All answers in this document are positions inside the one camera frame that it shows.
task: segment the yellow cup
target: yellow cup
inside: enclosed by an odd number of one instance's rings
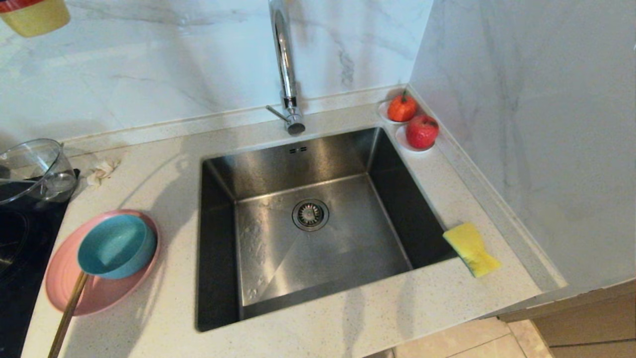
[[[57,30],[71,20],[64,0],[42,0],[25,8],[0,12],[0,18],[26,38]]]

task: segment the drain strainer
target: drain strainer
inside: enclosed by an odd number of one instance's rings
[[[303,200],[294,207],[292,218],[299,229],[316,231],[327,224],[329,209],[320,200]]]

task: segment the faucet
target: faucet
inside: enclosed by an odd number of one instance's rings
[[[305,125],[302,124],[303,114],[296,99],[296,78],[291,60],[291,43],[289,42],[289,14],[283,0],[270,0],[270,18],[272,19],[274,47],[276,48],[280,85],[282,86],[280,101],[285,115],[274,110],[271,106],[265,106],[265,108],[285,121],[285,128],[289,134],[299,134],[305,130]]]

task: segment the apple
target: apple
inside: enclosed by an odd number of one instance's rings
[[[438,134],[438,123],[428,115],[417,115],[406,125],[406,141],[413,148],[431,148]]]

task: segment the yellow sponge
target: yellow sponge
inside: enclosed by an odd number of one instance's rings
[[[448,230],[444,233],[444,239],[457,251],[475,277],[481,277],[501,266],[501,262],[486,252],[481,235],[471,222]]]

